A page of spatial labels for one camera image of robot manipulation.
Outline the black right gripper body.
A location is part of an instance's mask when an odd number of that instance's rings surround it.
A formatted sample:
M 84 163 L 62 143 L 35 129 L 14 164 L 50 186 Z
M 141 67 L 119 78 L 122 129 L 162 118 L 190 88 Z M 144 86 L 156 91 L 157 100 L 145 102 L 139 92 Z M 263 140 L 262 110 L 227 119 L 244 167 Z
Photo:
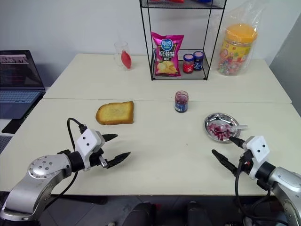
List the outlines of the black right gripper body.
M 244 172 L 249 175 L 253 167 L 253 154 L 251 150 L 247 149 L 246 142 L 244 140 L 239 140 L 238 146 L 244 150 L 244 153 L 239 159 L 238 167 L 240 168 L 240 172 Z

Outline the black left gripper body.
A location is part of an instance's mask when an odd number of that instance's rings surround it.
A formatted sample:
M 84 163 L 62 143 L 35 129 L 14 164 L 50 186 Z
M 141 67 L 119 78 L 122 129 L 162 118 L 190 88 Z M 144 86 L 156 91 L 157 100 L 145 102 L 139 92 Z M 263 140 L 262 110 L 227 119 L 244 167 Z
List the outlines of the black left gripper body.
M 103 158 L 104 151 L 102 146 L 106 141 L 111 139 L 110 134 L 91 134 L 89 137 L 89 162 L 90 167 L 102 165 L 103 168 L 108 167 L 107 161 Z

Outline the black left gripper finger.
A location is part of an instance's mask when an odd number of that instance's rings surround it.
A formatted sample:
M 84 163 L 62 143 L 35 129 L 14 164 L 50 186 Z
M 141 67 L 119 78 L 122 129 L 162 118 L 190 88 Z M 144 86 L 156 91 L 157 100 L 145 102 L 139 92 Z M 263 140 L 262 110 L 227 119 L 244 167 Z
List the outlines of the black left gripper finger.
M 118 135 L 117 134 L 103 134 L 102 135 L 102 143 L 108 142 L 114 138 L 116 138 Z
M 112 168 L 118 164 L 120 164 L 122 161 L 124 161 L 131 153 L 127 152 L 127 153 L 122 153 L 116 157 L 114 157 L 114 159 L 112 160 L 106 160 L 107 162 L 107 166 L 105 167 L 106 169 Z

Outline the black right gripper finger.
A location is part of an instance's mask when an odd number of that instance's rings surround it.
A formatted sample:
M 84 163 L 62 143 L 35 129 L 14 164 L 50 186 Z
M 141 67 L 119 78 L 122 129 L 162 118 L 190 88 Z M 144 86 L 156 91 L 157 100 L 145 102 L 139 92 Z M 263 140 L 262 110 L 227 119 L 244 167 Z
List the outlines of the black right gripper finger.
M 242 140 L 238 137 L 229 137 L 229 139 L 230 139 L 231 142 L 233 142 L 238 147 L 240 147 L 242 149 L 246 148 L 245 140 Z
M 225 168 L 227 168 L 234 176 L 237 175 L 238 168 L 232 164 L 228 158 L 226 158 L 224 155 L 216 151 L 215 149 L 211 150 L 212 154 L 216 157 L 216 159 L 219 161 L 221 165 L 223 165 Z

